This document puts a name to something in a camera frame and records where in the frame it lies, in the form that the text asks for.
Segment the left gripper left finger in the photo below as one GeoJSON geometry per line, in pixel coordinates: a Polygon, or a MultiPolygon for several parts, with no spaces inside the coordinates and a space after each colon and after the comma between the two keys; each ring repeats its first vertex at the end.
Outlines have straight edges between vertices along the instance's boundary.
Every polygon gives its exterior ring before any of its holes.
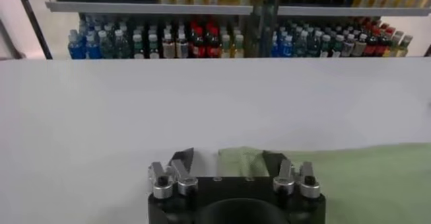
{"type": "Polygon", "coordinates": [[[150,192],[156,199],[169,199],[177,192],[180,196],[192,197],[198,191],[199,180],[192,176],[194,148],[177,151],[164,167],[159,161],[148,167],[150,192]]]}

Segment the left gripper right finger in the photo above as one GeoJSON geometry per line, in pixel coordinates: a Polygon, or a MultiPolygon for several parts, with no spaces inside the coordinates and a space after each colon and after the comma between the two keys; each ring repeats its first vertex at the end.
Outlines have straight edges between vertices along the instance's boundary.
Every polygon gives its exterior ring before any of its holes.
{"type": "Polygon", "coordinates": [[[273,178],[273,190],[286,196],[300,194],[304,198],[319,198],[321,185],[318,182],[313,164],[305,161],[297,172],[294,164],[282,153],[264,151],[263,160],[268,174],[273,178]]]}

